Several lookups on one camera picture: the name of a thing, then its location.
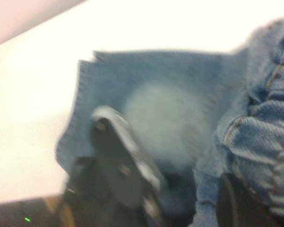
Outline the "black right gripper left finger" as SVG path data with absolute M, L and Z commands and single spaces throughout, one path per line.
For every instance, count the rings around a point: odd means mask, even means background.
M 165 227 L 166 180 L 125 118 L 109 106 L 90 117 L 95 155 L 76 159 L 65 199 L 77 227 Z

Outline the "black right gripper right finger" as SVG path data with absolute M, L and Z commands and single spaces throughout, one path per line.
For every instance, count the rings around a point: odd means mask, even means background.
M 224 173 L 216 203 L 220 227 L 278 227 L 260 199 L 235 175 Z

